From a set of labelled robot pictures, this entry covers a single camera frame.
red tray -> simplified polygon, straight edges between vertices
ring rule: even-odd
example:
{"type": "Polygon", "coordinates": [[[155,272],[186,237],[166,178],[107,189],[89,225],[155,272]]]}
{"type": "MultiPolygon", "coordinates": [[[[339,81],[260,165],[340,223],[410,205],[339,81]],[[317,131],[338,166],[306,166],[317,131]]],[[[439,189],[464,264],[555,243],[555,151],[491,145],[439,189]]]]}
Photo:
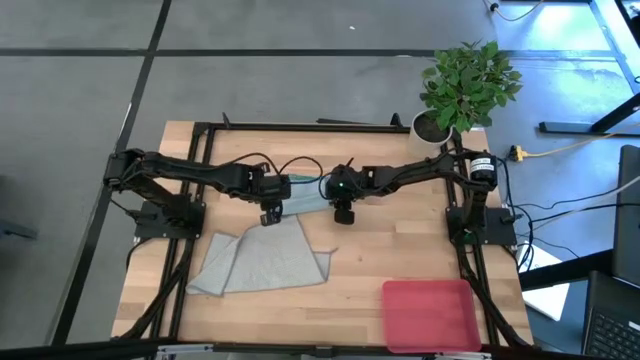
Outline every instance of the red tray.
{"type": "Polygon", "coordinates": [[[384,334],[396,354],[478,351],[473,294],[465,280],[387,281],[384,334]]]}

gray floor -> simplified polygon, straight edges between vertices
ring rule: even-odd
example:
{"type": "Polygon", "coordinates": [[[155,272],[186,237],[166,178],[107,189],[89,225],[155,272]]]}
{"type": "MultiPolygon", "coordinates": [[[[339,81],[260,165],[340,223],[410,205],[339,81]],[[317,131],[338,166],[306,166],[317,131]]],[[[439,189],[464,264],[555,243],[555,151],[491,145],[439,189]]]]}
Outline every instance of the gray floor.
{"type": "MultiPolygon", "coordinates": [[[[612,4],[598,2],[615,22],[612,4]]],[[[144,48],[160,3],[4,1],[0,47],[144,48]]],[[[501,9],[515,15],[528,6],[505,3],[501,9]]],[[[176,0],[160,47],[433,49],[482,38],[498,39],[505,49],[607,49],[586,5],[543,5],[516,23],[492,18],[480,0],[466,0],[463,8],[446,0],[176,0]]],[[[625,44],[625,51],[634,51],[628,39],[625,44]]],[[[165,121],[219,121],[222,111],[239,122],[326,117],[383,124],[393,112],[408,121],[421,109],[419,73],[429,63],[416,58],[156,59],[130,145],[155,149],[165,121]]],[[[525,87],[517,102],[494,114],[488,136],[496,154],[513,144],[541,152],[580,141],[542,135],[535,126],[545,120],[593,122],[631,95],[614,61],[517,60],[514,65],[525,87]]],[[[46,341],[140,66],[138,58],[0,57],[0,217],[40,234],[32,242],[0,241],[2,348],[46,341]]],[[[615,187],[618,152],[628,143],[640,145],[609,139],[511,165],[514,201],[550,204],[615,187]]],[[[543,212],[532,209],[531,214],[543,212]]],[[[610,209],[579,214],[536,236],[587,255],[611,246],[613,217],[610,209]]],[[[518,230],[524,232],[525,225],[518,224],[518,230]]],[[[108,338],[132,231],[132,222],[110,208],[71,341],[108,338]]],[[[571,257],[540,246],[561,259],[571,257]]],[[[584,286],[572,285],[572,304],[579,305],[583,293],[584,286]]],[[[565,308],[560,324],[532,312],[536,337],[576,351],[578,305],[565,308]],[[553,331],[560,335],[549,335],[553,331]]]]}

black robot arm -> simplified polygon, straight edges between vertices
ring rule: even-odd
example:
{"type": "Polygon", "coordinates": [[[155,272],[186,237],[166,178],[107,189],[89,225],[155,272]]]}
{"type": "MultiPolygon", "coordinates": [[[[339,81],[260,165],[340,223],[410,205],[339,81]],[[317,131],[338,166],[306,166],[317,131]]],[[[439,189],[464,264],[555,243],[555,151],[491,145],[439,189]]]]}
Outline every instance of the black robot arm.
{"type": "Polygon", "coordinates": [[[353,224],[351,203],[358,199],[386,196],[417,182],[449,179],[472,194],[472,200],[465,203],[464,219],[466,227],[474,230],[484,227],[487,194],[497,185],[496,158],[487,152],[444,153],[399,167],[363,166],[360,171],[350,163],[335,167],[326,184],[326,197],[336,209],[334,219],[341,224],[353,224]],[[471,165],[469,179],[454,171],[454,165],[466,166],[467,160],[471,165]]]}
{"type": "Polygon", "coordinates": [[[280,221],[282,200],[291,196],[291,184],[288,176],[267,176],[269,171],[268,163],[208,165],[130,149],[111,156],[104,183],[113,191],[131,190],[155,204],[174,227],[188,225],[199,213],[188,197],[170,193],[155,178],[212,186],[231,198],[260,204],[266,212],[262,224],[271,225],[280,221]]]}

wooden table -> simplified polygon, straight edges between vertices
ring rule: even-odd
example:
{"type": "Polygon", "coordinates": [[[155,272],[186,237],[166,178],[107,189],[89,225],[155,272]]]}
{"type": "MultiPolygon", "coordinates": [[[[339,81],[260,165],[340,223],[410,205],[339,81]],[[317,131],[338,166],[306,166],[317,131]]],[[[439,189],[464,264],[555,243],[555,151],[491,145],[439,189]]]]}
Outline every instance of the wooden table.
{"type": "MultiPolygon", "coordinates": [[[[167,123],[160,152],[186,158],[192,122],[167,123]]],[[[317,159],[325,171],[354,157],[353,166],[402,165],[415,162],[405,150],[406,134],[356,134],[274,131],[217,131],[211,164],[249,152],[264,152],[276,165],[300,155],[317,159]]],[[[488,149],[484,131],[463,135],[471,149],[488,149]]],[[[199,151],[204,148],[204,137],[199,151]]],[[[246,159],[246,163],[263,161],[246,159]]],[[[299,161],[288,173],[316,175],[317,166],[299,161]]],[[[179,183],[159,180],[177,192],[179,183]]],[[[215,232],[240,235],[259,224],[260,209],[229,199],[212,188],[203,235],[194,250],[190,278],[200,272],[215,232]]],[[[355,203],[352,226],[334,223],[333,210],[303,214],[300,223],[314,251],[333,254],[329,281],[322,285],[225,294],[224,297],[186,295],[179,339],[202,342],[262,344],[385,345],[381,319],[381,286],[392,279],[457,279],[457,259],[448,241],[444,209],[448,205],[444,180],[406,186],[384,198],[355,203]]],[[[489,206],[499,207],[498,191],[489,206]]],[[[133,254],[112,334],[128,330],[158,290],[167,240],[152,240],[133,254]]],[[[525,340],[532,342],[520,283],[513,259],[498,246],[485,246],[484,256],[494,302],[525,340]]],[[[161,334],[169,328],[173,308],[169,299],[161,334]]],[[[481,338],[487,343],[480,302],[475,299],[481,338]]]]}

laptop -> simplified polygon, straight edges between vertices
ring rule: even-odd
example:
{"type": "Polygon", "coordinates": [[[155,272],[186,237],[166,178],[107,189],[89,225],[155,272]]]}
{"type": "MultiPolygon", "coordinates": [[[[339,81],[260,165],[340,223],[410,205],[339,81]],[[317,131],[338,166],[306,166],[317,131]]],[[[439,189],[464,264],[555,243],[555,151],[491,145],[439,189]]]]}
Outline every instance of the laptop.
{"type": "MultiPolygon", "coordinates": [[[[620,150],[618,185],[640,175],[640,148],[620,150]]],[[[640,203],[640,183],[618,194],[618,203],[640,203]]],[[[640,360],[640,207],[616,208],[612,273],[589,274],[582,352],[640,360]]]]}
{"type": "Polygon", "coordinates": [[[640,288],[592,271],[586,312],[583,354],[640,360],[640,288]]]}

